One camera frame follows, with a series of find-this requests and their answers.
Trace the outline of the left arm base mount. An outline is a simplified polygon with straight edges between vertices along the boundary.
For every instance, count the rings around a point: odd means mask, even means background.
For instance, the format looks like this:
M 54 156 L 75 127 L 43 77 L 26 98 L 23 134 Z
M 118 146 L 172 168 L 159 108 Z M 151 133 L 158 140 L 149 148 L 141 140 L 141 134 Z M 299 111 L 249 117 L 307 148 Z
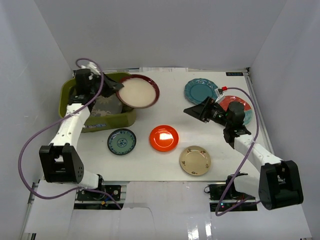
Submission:
M 101 191 L 108 193 L 120 207 L 108 195 L 78 190 L 73 208 L 75 210 L 120 210 L 123 208 L 124 198 L 122 197 L 123 191 L 121 185 L 103 185 Z

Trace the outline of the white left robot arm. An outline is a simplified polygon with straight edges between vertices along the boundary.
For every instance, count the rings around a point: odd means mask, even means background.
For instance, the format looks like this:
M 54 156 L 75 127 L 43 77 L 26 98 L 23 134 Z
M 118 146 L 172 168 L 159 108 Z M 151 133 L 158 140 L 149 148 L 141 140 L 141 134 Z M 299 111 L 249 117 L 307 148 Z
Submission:
M 39 157 L 47 182 L 74 184 L 88 189 L 90 196 L 99 200 L 105 196 L 106 187 L 101 184 L 100 175 L 85 170 L 77 153 L 77 144 L 95 99 L 112 96 L 123 88 L 123 84 L 90 68 L 76 70 L 74 79 L 65 116 L 50 144 L 40 147 Z

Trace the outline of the dark red rimmed cream plate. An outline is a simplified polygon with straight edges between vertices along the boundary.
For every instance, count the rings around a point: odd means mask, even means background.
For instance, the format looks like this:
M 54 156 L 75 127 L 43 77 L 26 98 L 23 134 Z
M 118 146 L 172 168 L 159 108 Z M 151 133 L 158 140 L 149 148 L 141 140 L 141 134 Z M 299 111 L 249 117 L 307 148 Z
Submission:
M 123 87 L 116 93 L 125 105 L 134 109 L 153 106 L 160 97 L 158 85 L 149 77 L 132 74 L 120 80 Z

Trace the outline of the grey deer plate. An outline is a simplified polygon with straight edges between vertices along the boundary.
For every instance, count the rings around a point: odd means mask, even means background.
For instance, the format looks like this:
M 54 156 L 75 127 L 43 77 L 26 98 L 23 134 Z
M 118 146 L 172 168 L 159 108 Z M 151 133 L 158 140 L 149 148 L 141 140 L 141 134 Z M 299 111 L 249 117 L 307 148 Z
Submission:
M 123 105 L 116 94 L 110 97 L 98 96 L 92 108 L 91 117 L 105 117 L 116 115 L 122 112 Z

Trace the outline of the red and teal floral plate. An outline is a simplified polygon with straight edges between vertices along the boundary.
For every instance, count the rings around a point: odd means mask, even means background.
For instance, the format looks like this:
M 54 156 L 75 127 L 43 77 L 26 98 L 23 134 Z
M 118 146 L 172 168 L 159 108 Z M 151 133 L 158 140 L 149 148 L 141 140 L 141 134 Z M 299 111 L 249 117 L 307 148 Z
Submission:
M 250 106 L 250 104 L 247 103 L 242 98 L 234 96 L 234 95 L 225 96 L 225 98 L 219 104 L 226 111 L 229 106 L 229 103 L 231 103 L 231 102 L 239 102 L 244 106 L 245 116 L 244 116 L 243 122 L 245 125 L 248 125 L 251 122 L 252 117 L 253 117 L 253 110 L 252 110 L 252 107 Z

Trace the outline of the teal scalloped plate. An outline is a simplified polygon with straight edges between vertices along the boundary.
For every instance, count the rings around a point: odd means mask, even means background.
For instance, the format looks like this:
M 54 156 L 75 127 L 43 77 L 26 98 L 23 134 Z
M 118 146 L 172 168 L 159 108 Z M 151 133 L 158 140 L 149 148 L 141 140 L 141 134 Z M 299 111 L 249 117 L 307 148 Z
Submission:
M 189 102 L 198 105 L 207 97 L 216 100 L 216 89 L 218 86 L 214 82 L 206 78 L 194 78 L 184 86 L 184 96 Z

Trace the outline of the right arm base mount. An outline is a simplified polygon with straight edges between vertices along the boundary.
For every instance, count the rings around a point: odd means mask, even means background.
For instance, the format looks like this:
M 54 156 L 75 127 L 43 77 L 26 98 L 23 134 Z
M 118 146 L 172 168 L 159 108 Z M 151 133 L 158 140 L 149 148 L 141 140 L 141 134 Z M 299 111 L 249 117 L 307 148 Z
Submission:
M 204 193 L 209 195 L 209 206 L 210 211 L 213 213 L 216 211 L 218 207 L 219 200 L 226 188 L 226 184 L 223 182 L 218 182 L 214 184 L 209 184 L 204 188 Z M 235 193 L 231 194 L 231 191 L 225 195 L 222 203 L 219 205 L 220 208 L 218 212 L 226 211 L 232 208 L 234 205 L 238 204 L 240 201 L 248 198 L 249 196 L 244 193 Z M 246 202 L 242 203 L 240 206 L 232 209 L 232 212 L 254 212 L 258 210 L 257 205 L 255 204 L 257 199 L 251 196 Z

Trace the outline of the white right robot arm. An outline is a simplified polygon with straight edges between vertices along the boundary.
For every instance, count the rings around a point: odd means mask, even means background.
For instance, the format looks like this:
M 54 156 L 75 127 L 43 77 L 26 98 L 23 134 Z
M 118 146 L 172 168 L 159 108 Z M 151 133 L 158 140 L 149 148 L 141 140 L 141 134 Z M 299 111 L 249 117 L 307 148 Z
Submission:
M 207 123 L 214 121 L 224 127 L 223 137 L 234 150 L 244 156 L 259 172 L 259 177 L 241 173 L 239 169 L 227 177 L 221 199 L 227 195 L 236 200 L 243 194 L 259 199 L 267 210 L 302 204 L 304 201 L 298 165 L 283 160 L 256 142 L 244 125 L 245 107 L 232 101 L 223 109 L 213 98 L 184 109 L 184 113 Z

